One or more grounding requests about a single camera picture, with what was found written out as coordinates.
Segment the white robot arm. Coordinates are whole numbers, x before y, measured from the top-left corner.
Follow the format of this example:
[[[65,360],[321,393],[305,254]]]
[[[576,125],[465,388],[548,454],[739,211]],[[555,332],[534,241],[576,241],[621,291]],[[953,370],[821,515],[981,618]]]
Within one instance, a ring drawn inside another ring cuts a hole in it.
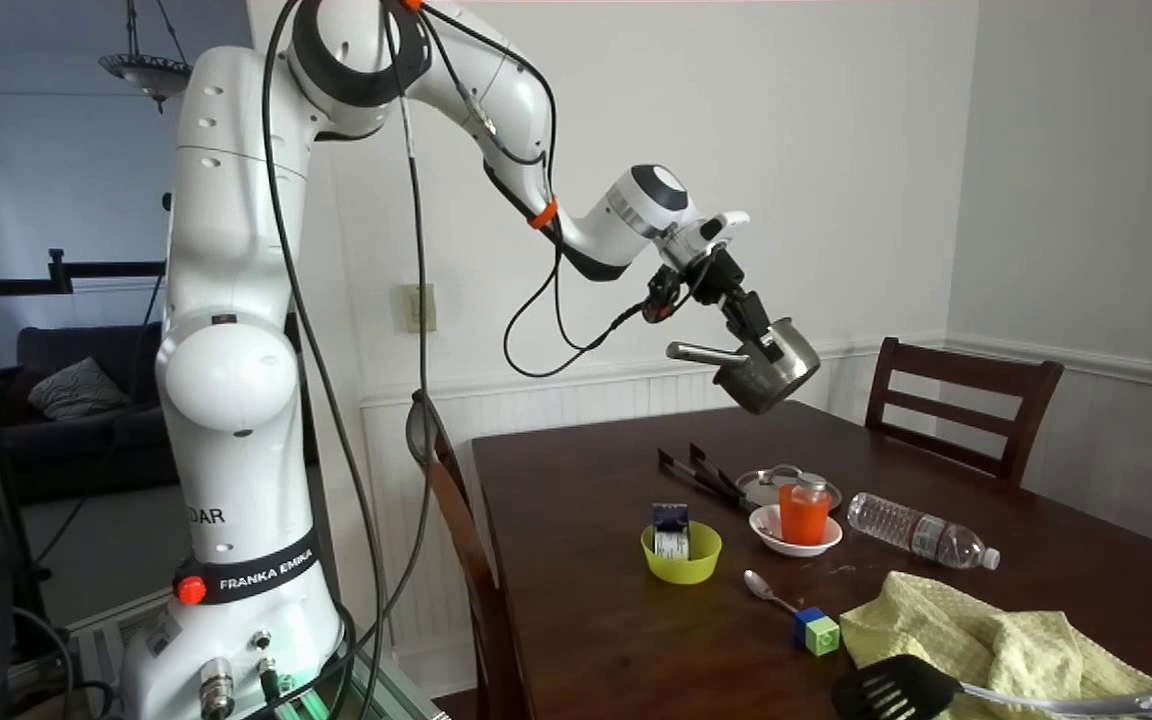
[[[182,82],[168,203],[156,388],[188,508],[188,561],[162,628],[135,646],[133,720],[250,720],[335,707],[368,653],[329,589],[305,460],[290,323],[310,146],[368,141],[420,99],[474,141],[493,186],[586,280],[661,253],[635,311],[701,299],[722,348],[688,348],[746,411],[817,376],[817,348],[769,316],[702,211],[661,163],[629,169],[586,211],[553,186],[555,93],[455,0],[257,0],[263,31],[205,51]]]

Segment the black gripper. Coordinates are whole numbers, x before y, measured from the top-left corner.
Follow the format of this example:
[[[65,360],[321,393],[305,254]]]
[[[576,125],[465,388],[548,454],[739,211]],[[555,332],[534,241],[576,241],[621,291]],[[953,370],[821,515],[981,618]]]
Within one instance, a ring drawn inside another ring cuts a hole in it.
[[[745,289],[745,267],[726,249],[702,253],[682,267],[661,265],[649,280],[644,321],[668,321],[682,299],[714,304],[739,334],[746,368],[798,368],[798,332],[786,316],[769,323],[757,291]]]

